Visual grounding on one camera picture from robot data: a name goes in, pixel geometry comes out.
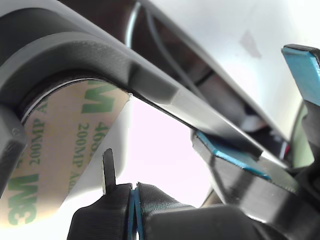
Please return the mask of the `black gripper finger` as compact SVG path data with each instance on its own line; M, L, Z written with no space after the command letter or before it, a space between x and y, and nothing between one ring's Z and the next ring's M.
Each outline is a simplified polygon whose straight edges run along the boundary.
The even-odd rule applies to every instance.
M102 157L103 195L93 204L79 208L72 217L68 240L126 240L132 184L116 184L114 155L107 149Z
M137 232L140 240L146 240L146 222L152 214L165 210L192 208L169 196L164 191L152 184L138 182L133 191Z

